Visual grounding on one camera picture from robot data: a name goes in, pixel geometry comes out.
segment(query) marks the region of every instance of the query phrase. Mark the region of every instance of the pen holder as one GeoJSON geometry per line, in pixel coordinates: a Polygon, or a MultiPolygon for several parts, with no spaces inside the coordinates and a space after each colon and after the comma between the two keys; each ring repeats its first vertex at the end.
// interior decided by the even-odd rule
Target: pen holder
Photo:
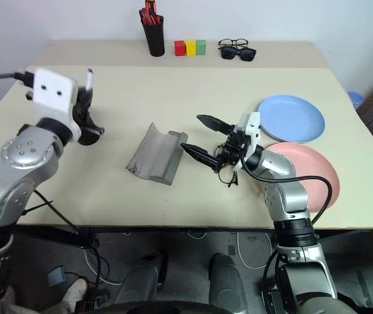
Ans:
{"type": "Polygon", "coordinates": [[[154,57],[160,57],[165,54],[165,42],[163,38],[163,16],[160,16],[161,22],[157,25],[143,25],[145,30],[147,45],[149,46],[149,52],[154,57]]]}

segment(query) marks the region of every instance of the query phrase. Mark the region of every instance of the blue object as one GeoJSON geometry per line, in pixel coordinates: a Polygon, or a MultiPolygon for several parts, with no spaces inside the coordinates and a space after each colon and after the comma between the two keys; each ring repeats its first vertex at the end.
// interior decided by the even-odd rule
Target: blue object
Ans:
{"type": "Polygon", "coordinates": [[[325,130],[325,119],[319,109],[296,96],[266,98],[258,111],[262,129],[278,141],[307,143],[325,130]]]}
{"type": "Polygon", "coordinates": [[[358,94],[357,92],[348,92],[349,98],[351,98],[352,105],[355,109],[358,109],[359,106],[363,104],[364,97],[361,94],[358,94]]]}
{"type": "Polygon", "coordinates": [[[49,287],[54,287],[60,283],[64,283],[66,281],[64,267],[58,266],[57,268],[54,268],[52,271],[50,271],[50,273],[48,273],[47,279],[49,287]]]}

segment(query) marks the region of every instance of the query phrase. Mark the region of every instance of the pink plate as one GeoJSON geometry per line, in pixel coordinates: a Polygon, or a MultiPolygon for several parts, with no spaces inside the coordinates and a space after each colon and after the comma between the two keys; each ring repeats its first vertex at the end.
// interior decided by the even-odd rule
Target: pink plate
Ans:
{"type": "MultiPolygon", "coordinates": [[[[332,185],[332,199],[329,207],[338,199],[340,191],[338,175],[330,162],[316,150],[296,143],[278,143],[267,149],[288,157],[296,168],[297,177],[319,175],[328,179],[332,185]]],[[[319,180],[305,180],[301,183],[309,196],[309,210],[312,213],[320,211],[328,192],[326,185],[319,180]]]]}

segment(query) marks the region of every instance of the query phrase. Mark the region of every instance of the white wall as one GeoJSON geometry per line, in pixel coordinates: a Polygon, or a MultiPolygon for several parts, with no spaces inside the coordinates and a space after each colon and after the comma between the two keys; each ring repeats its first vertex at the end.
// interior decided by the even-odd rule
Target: white wall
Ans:
{"type": "MultiPolygon", "coordinates": [[[[373,89],[373,0],[157,0],[166,39],[309,41],[348,90],[373,89]]],[[[143,0],[0,0],[0,72],[54,39],[140,39],[143,0]]],[[[0,81],[0,99],[11,81],[0,81]]]]}

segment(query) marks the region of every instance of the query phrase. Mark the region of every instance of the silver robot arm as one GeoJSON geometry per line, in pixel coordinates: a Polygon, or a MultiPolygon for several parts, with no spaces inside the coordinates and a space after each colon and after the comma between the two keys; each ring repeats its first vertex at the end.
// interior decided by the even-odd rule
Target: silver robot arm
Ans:
{"type": "Polygon", "coordinates": [[[0,151],[0,266],[12,244],[12,230],[30,195],[58,169],[70,141],[95,143],[104,129],[90,118],[92,72],[86,87],[46,69],[36,70],[31,84],[36,126],[25,125],[0,151]]]}
{"type": "MultiPolygon", "coordinates": [[[[257,145],[260,138],[260,113],[245,114],[237,125],[229,125],[212,116],[197,116],[208,128],[226,134],[226,143],[217,156],[204,149],[182,144],[197,161],[219,172],[225,165],[242,168],[257,177],[288,179],[296,177],[293,163],[283,155],[257,145]]],[[[308,209],[308,195],[300,182],[261,183],[265,203],[274,223],[277,251],[283,265],[276,281],[284,308],[297,314],[355,313],[337,300],[322,246],[317,240],[308,209]]]]}

